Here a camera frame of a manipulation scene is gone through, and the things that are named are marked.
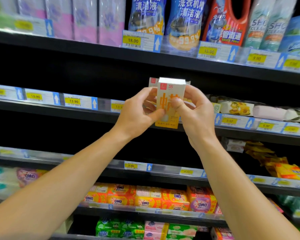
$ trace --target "person's left hand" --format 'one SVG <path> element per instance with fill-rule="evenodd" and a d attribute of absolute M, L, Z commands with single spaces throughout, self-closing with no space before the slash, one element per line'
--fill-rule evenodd
<path fill-rule="evenodd" d="M 156 110 L 155 105 L 150 102 L 157 102 L 156 93 L 156 87 L 143 88 L 135 96 L 127 99 L 113 129 L 123 133 L 129 140 L 144 133 L 165 115 L 164 109 Z"/>

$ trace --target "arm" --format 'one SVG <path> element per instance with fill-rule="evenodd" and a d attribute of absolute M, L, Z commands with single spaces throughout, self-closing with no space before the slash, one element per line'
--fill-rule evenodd
<path fill-rule="evenodd" d="M 144 88 L 126 100 L 108 133 L 2 202 L 0 239 L 49 238 L 76 209 L 113 157 L 164 115 L 163 109 L 155 111 L 148 102 L 156 101 L 150 95 L 155 92 L 156 88 Z M 143 104 L 151 110 L 144 109 Z"/>
<path fill-rule="evenodd" d="M 236 240 L 300 240 L 300 232 L 268 201 L 224 150 L 214 131 L 211 102 L 187 85 L 184 96 L 196 108 L 175 98 L 190 144 L 200 156 L 211 188 Z"/>

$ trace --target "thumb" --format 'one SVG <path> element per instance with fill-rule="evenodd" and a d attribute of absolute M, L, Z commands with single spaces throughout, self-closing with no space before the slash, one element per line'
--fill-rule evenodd
<path fill-rule="evenodd" d="M 157 120 L 161 119 L 166 114 L 166 111 L 164 109 L 157 109 L 151 114 L 148 114 L 147 116 L 151 119 L 151 124 L 156 122 Z"/>
<path fill-rule="evenodd" d="M 178 112 L 181 117 L 184 116 L 186 113 L 188 113 L 189 110 L 191 110 L 187 107 L 187 105 L 185 105 L 183 100 L 181 100 L 178 97 L 174 97 L 171 100 L 171 105 L 172 105 L 172 108 L 174 108 L 176 110 L 176 112 Z"/>

